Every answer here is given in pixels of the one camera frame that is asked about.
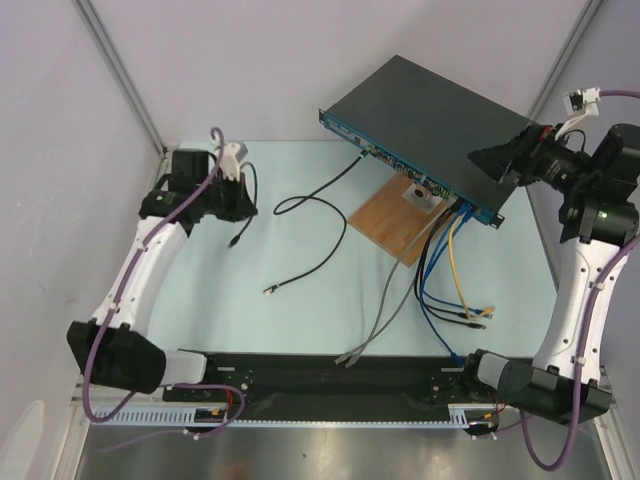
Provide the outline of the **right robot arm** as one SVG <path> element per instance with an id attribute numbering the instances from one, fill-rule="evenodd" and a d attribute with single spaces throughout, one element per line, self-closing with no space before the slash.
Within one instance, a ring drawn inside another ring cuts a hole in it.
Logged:
<path id="1" fill-rule="evenodd" d="M 558 424 L 583 422 L 612 403 L 600 382 L 600 344 L 613 288 L 636 239 L 639 212 L 629 197 L 639 177 L 639 129 L 612 126 L 593 155 L 572 151 L 558 127 L 530 124 L 503 145 L 469 159 L 497 183 L 537 181 L 562 193 L 563 265 L 545 338 L 531 362 L 479 349 L 460 377 L 463 395 L 491 394 Z"/>

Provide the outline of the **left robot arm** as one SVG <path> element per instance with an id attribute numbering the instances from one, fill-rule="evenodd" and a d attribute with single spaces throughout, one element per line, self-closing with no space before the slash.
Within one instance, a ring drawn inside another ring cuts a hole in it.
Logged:
<path id="1" fill-rule="evenodd" d="M 134 242 L 106 298 L 90 320 L 75 321 L 67 341 L 93 385 L 136 393 L 184 383 L 199 400 L 214 397 L 219 374 L 202 353 L 166 350 L 148 339 L 152 311 L 175 257 L 206 216 L 227 222 L 257 213 L 240 162 L 244 144 L 222 152 L 178 148 L 170 169 L 144 197 Z"/>

